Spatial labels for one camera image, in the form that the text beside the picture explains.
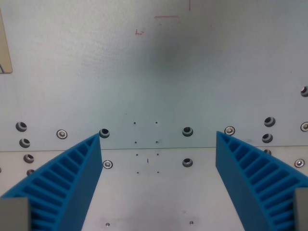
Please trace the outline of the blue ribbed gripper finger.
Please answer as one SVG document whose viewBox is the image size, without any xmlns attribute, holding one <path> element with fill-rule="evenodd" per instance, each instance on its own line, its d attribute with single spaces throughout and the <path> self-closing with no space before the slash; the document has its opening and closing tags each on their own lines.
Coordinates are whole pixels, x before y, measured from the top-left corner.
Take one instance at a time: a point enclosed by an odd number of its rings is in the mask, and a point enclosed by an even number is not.
<svg viewBox="0 0 308 231">
<path fill-rule="evenodd" d="M 80 231 L 102 171 L 95 134 L 45 163 L 4 193 L 26 197 L 33 231 Z"/>
<path fill-rule="evenodd" d="M 294 192 L 308 185 L 300 171 L 222 132 L 216 168 L 246 231 L 294 231 Z"/>
</svg>

